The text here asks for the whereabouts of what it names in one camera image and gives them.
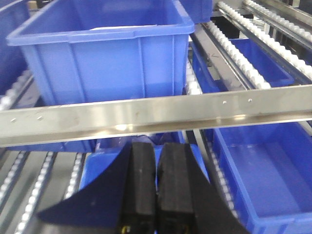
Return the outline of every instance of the stainless steel bar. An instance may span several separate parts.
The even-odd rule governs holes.
[[[48,183],[57,153],[48,152],[14,234],[24,234]]]
[[[290,64],[289,61],[285,59],[285,57],[279,55],[275,50],[273,50],[268,44],[266,44],[262,39],[255,35],[250,29],[244,26],[243,22],[234,19],[232,14],[229,14],[227,10],[223,7],[219,8],[220,12],[226,17],[233,25],[235,25],[243,34],[247,37],[251,38],[255,41],[266,53],[269,54],[281,67],[285,69],[288,73],[290,73],[296,80],[298,80],[301,84],[311,84],[311,80],[304,75],[301,71],[299,71],[295,66]]]
[[[2,212],[13,187],[20,176],[20,173],[25,165],[28,155],[29,152],[25,151],[22,151],[18,154],[9,173],[4,179],[3,184],[0,187],[0,213]]]
[[[312,85],[0,112],[0,146],[312,119]]]
[[[224,55],[207,35],[203,25],[195,25],[195,32],[191,34],[191,38],[196,47],[209,58],[228,90],[247,89],[239,81],[239,75],[233,70]]]
[[[278,0],[256,0],[256,2],[312,32],[312,16],[310,14]]]
[[[77,153],[71,178],[63,199],[71,197],[78,190],[85,158],[86,154]]]
[[[270,12],[264,12],[260,9],[257,9],[255,6],[252,6],[249,4],[250,1],[244,1],[244,6],[247,10],[249,10],[254,15],[258,16],[259,18],[263,19],[266,23],[276,28],[278,31],[282,32],[286,36],[290,37],[291,39],[295,40],[299,44],[301,44],[303,47],[305,47],[307,50],[312,51],[312,42],[307,39],[303,33],[300,32],[300,30],[293,30],[289,27],[286,27],[286,24],[283,24],[281,22],[284,22],[282,19],[278,21],[275,19],[275,17],[270,16]]]

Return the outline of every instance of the blue plastic crate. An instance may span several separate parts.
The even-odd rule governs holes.
[[[215,129],[213,147],[252,234],[312,234],[312,139],[298,123]]]
[[[180,2],[194,23],[210,21],[213,11],[212,0],[180,0]]]
[[[154,147],[156,165],[158,164],[162,147],[163,145]],[[203,171],[206,178],[209,179],[199,148],[196,145],[191,145],[191,148],[201,170]],[[89,155],[87,157],[82,173],[80,189],[83,189],[85,186],[91,183],[98,175],[100,175],[114,161],[119,151],[120,149],[114,153],[94,153]]]
[[[251,39],[233,39],[231,42],[272,87],[294,83],[294,78]]]
[[[55,0],[8,42],[55,105],[181,95],[193,31],[177,0]]]
[[[150,135],[138,135],[138,136],[122,136],[98,139],[95,152],[112,153],[118,152],[128,142],[146,142],[156,145],[163,145],[164,143],[175,142],[185,143],[182,132],[173,133],[158,133]]]
[[[26,0],[0,0],[0,95],[11,88],[27,67],[21,50],[8,46],[6,37],[28,18]]]

